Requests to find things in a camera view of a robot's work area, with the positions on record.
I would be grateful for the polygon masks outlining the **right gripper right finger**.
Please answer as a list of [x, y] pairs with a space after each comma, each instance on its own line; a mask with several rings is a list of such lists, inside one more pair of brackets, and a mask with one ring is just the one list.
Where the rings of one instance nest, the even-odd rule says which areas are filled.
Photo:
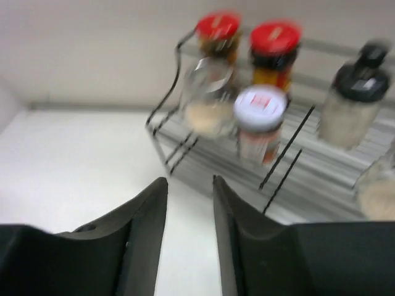
[[394, 223], [280, 224], [221, 176], [213, 201], [223, 295], [394, 294]]

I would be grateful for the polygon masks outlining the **glass jar silver rim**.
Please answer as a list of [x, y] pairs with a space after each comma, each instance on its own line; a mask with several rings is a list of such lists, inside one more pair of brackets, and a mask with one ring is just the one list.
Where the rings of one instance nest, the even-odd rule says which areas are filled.
[[183, 80], [180, 107], [185, 125], [204, 138], [229, 137], [235, 129], [237, 94], [232, 66], [210, 57], [200, 59]]
[[355, 182], [355, 197], [372, 221], [394, 221], [394, 150], [374, 161]]

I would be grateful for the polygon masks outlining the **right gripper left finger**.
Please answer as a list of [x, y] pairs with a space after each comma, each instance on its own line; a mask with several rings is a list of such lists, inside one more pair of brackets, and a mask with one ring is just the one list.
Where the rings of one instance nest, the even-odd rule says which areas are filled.
[[153, 295], [167, 216], [160, 177], [72, 232], [1, 226], [2, 295]]

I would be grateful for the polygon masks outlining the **red lid sauce jar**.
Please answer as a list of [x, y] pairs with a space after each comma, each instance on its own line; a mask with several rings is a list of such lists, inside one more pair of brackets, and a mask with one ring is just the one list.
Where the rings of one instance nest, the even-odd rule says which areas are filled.
[[195, 30], [202, 55], [234, 65], [241, 39], [240, 24], [240, 15], [230, 10], [211, 12], [201, 18]]
[[253, 84], [270, 84], [288, 92], [299, 53], [302, 28], [286, 19], [269, 20], [250, 34]]

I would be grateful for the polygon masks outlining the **black cap white powder bottle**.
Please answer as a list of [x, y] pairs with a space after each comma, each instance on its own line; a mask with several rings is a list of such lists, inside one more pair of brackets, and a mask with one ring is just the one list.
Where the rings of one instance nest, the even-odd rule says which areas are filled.
[[356, 60], [337, 71], [321, 111], [319, 139], [345, 150], [364, 140], [391, 86], [391, 74], [383, 68], [389, 49], [384, 41], [368, 41]]

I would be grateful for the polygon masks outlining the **white lid spice jar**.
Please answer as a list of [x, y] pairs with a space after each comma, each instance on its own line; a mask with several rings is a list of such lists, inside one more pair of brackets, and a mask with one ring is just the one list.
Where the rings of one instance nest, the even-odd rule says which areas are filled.
[[274, 161], [288, 101], [286, 93], [269, 84], [242, 90], [234, 103], [241, 160], [266, 165]]

